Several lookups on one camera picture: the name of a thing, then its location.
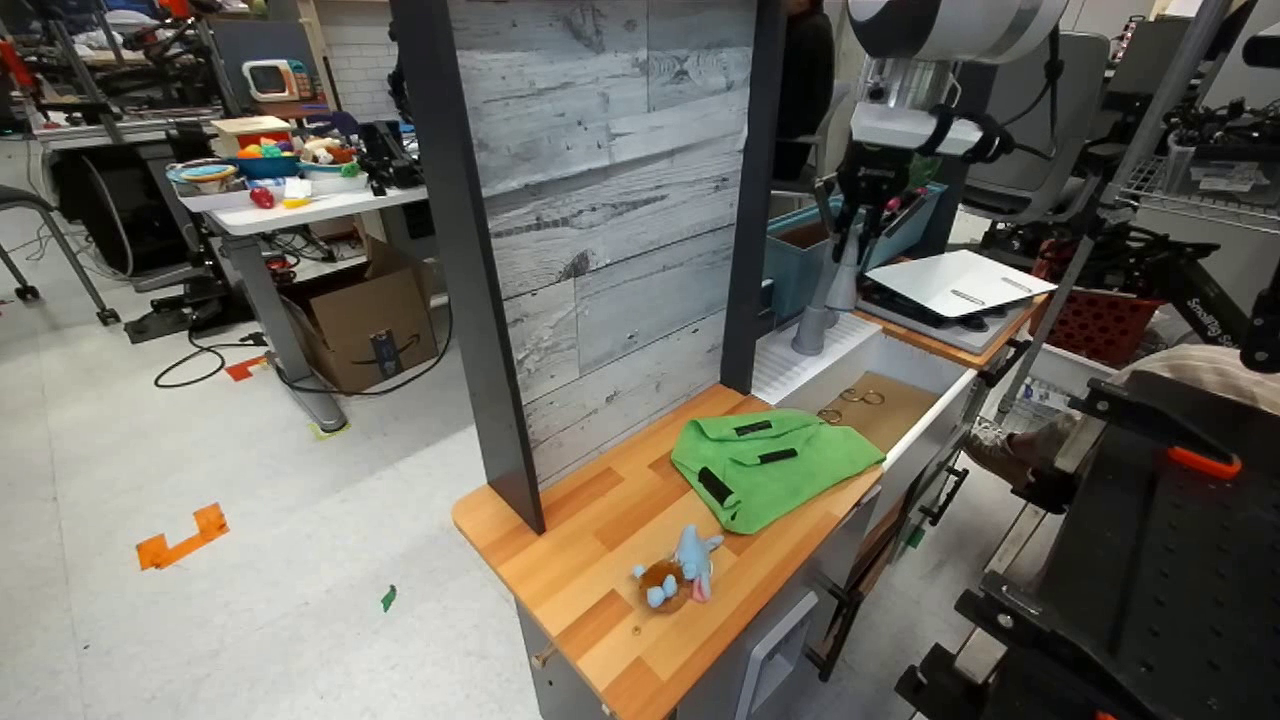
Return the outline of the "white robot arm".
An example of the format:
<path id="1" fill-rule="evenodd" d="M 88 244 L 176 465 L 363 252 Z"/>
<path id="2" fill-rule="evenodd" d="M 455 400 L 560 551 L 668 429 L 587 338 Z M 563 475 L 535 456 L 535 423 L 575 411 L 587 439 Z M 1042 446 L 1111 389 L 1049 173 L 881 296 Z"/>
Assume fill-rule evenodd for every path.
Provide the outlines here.
<path id="1" fill-rule="evenodd" d="M 845 6 L 871 79 L 847 113 L 833 259 L 863 259 L 917 157 L 987 165 L 1011 151 L 993 114 L 961 109 L 957 72 L 1023 61 L 1055 35 L 1068 0 L 845 0 Z"/>

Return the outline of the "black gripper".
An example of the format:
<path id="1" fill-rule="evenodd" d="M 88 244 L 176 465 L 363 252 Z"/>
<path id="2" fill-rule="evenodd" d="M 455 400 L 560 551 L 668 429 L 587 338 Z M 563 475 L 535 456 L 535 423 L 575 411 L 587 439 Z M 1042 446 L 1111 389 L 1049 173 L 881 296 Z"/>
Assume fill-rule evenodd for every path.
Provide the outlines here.
<path id="1" fill-rule="evenodd" d="M 835 167 L 838 213 L 833 259 L 859 256 L 882 233 L 893 201 L 921 193 L 930 178 L 948 178 L 951 173 L 951 157 L 922 157 L 852 140 Z"/>

